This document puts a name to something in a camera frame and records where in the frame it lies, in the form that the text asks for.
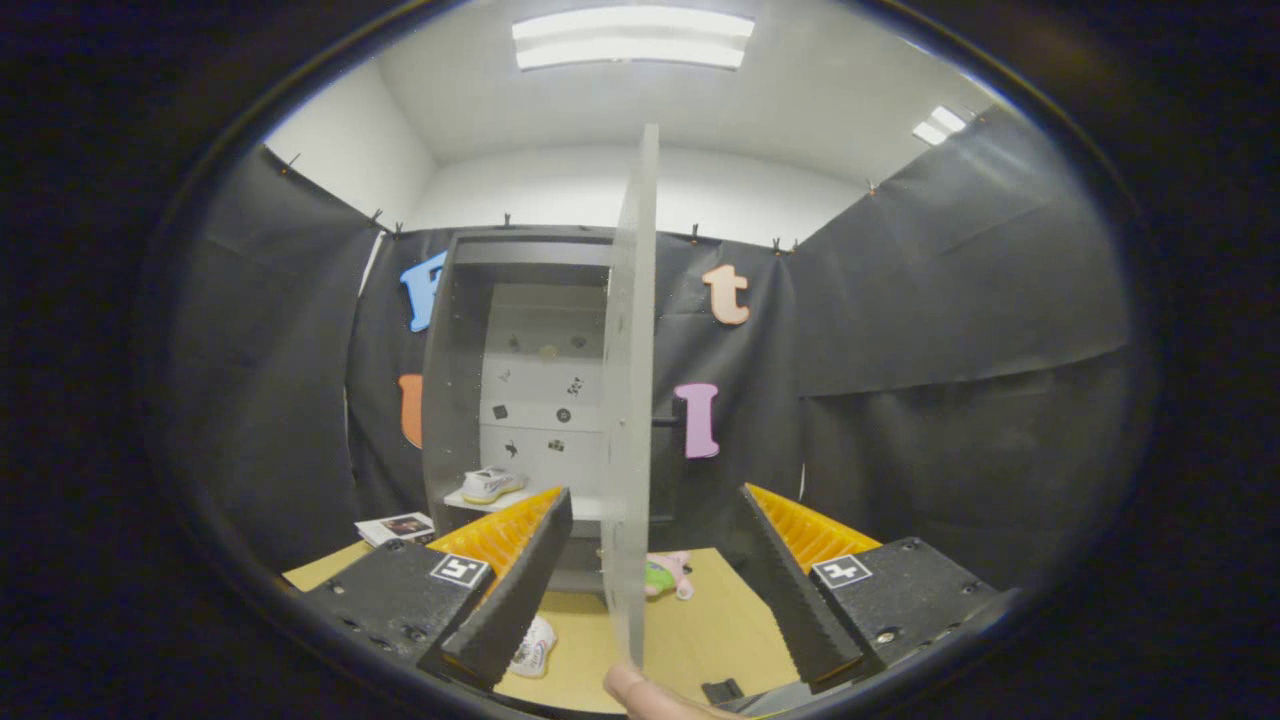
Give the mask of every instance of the magazine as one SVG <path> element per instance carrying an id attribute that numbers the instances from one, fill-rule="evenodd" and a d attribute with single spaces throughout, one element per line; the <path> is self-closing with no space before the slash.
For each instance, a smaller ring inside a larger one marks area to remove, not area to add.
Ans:
<path id="1" fill-rule="evenodd" d="M 356 523 L 356 529 L 365 542 L 378 547 L 389 539 L 412 541 L 426 544 L 435 539 L 435 524 L 421 512 L 408 515 L 392 515 L 380 520 L 365 520 Z"/>

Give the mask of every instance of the pink letter i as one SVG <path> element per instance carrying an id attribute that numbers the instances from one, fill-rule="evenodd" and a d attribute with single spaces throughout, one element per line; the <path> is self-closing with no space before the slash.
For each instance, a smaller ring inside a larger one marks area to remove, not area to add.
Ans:
<path id="1" fill-rule="evenodd" d="M 719 443 L 712 438 L 712 398 L 719 388 L 710 383 L 676 386 L 676 397 L 685 398 L 685 457 L 716 457 Z"/>

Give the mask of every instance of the plush toy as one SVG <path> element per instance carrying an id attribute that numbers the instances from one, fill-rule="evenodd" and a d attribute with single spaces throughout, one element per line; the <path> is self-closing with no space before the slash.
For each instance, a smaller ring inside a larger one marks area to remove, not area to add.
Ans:
<path id="1" fill-rule="evenodd" d="M 676 588 L 676 597 L 689 600 L 694 597 L 694 583 L 685 574 L 685 564 L 689 562 L 689 552 L 672 552 L 671 555 L 655 555 L 650 552 L 645 556 L 644 568 L 644 593 L 648 597 Z"/>

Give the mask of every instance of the human hand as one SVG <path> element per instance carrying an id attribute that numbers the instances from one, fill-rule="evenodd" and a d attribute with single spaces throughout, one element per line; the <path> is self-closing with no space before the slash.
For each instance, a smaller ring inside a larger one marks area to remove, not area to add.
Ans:
<path id="1" fill-rule="evenodd" d="M 745 720 L 744 715 L 685 700 L 622 662 L 604 674 L 604 689 L 631 720 Z"/>

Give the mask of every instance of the ceiling light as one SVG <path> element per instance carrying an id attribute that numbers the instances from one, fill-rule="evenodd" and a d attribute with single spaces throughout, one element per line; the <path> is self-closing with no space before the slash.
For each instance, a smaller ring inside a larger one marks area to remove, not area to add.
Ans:
<path id="1" fill-rule="evenodd" d="M 522 70 L 609 60 L 737 69 L 755 22 L 733 15 L 626 5 L 558 13 L 511 26 Z"/>
<path id="2" fill-rule="evenodd" d="M 919 137 L 920 140 L 928 142 L 929 145 L 941 145 L 942 141 L 947 138 L 947 133 L 940 131 L 938 128 L 931 126 L 929 123 L 920 123 L 915 126 L 915 129 L 911 131 L 911 135 Z"/>
<path id="3" fill-rule="evenodd" d="M 522 70 L 599 60 L 662 60 L 736 69 L 742 64 L 742 51 L 681 40 L 600 37 L 557 42 L 516 53 L 516 64 Z"/>
<path id="4" fill-rule="evenodd" d="M 932 117 L 934 120 L 941 123 L 942 127 L 947 128 L 951 132 L 960 132 L 964 129 L 964 120 L 961 120 L 959 115 L 956 115 L 951 110 L 947 110 L 942 105 L 938 105 L 937 108 L 933 109 Z"/>
<path id="5" fill-rule="evenodd" d="M 511 36 L 516 40 L 529 40 L 550 35 L 617 28 L 669 28 L 726 37 L 751 37 L 755 22 L 690 8 L 627 5 L 572 10 L 524 20 L 511 27 Z"/>

